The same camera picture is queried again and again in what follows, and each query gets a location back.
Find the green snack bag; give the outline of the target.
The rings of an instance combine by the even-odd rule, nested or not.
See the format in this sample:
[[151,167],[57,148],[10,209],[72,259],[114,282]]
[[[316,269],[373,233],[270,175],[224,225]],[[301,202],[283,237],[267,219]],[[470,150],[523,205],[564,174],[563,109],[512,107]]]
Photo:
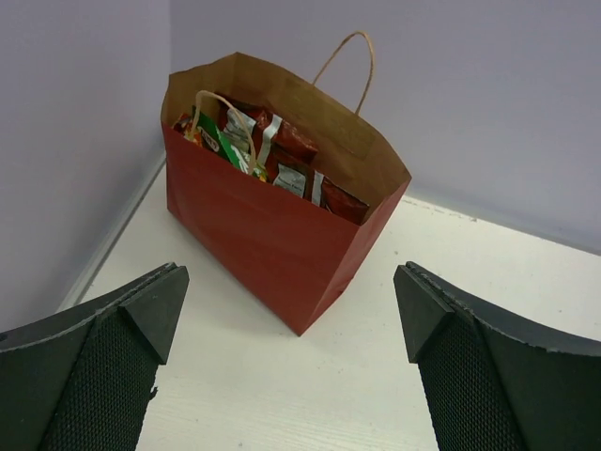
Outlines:
[[212,150],[221,158],[245,174],[267,181],[268,175],[260,163],[256,163],[250,171],[252,148],[251,140],[245,130],[253,131],[255,121],[242,112],[226,107],[225,124],[219,126],[213,119],[200,113],[195,129],[192,128],[196,116],[196,108],[192,108],[192,117],[185,128],[184,136],[198,146]]

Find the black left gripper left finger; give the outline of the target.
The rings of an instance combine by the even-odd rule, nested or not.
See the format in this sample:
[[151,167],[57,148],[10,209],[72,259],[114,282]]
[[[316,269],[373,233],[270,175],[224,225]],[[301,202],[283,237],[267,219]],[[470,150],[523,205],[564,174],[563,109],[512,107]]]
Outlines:
[[4,450],[133,450],[189,285],[168,263],[1,334]]

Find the red paper bag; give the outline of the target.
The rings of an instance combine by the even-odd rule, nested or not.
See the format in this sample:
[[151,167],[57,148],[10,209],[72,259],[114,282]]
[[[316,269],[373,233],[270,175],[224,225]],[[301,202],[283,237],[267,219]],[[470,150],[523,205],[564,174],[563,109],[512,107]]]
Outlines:
[[[222,103],[236,110],[227,98],[267,107],[306,133],[319,149],[309,165],[369,205],[362,224],[245,174],[173,130],[193,106],[194,128],[200,113],[218,124]],[[169,211],[297,334],[345,291],[411,180],[358,109],[243,53],[171,74],[161,124]]]

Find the bright red patterned snack bag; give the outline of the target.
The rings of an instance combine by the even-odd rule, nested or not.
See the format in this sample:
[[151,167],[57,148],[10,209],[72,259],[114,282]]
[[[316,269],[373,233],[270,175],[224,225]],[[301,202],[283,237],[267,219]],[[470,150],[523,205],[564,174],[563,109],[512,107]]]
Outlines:
[[173,130],[182,135],[186,140],[195,142],[196,134],[193,127],[193,116],[188,113],[182,113],[173,124]]

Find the dark red chip bag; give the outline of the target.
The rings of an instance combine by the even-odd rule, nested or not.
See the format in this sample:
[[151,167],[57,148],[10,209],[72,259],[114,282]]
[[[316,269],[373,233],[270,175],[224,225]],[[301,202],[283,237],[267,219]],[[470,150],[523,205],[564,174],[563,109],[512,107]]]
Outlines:
[[342,189],[309,164],[274,148],[267,157],[268,180],[312,204],[360,226],[369,205]]
[[243,124],[251,132],[256,159],[265,164],[274,146],[281,148],[297,160],[311,164],[319,149],[316,143],[296,126],[273,113],[264,106],[236,101],[227,98],[239,112],[242,121],[225,104],[221,104],[218,128],[225,134],[230,144],[243,152],[250,152],[248,136]]

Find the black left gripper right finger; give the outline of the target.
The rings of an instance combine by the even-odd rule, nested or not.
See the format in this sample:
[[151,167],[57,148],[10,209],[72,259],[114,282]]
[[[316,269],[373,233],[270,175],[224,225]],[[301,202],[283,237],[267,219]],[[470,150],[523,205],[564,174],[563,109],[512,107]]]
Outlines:
[[408,262],[393,283],[440,450],[597,450],[600,344]]

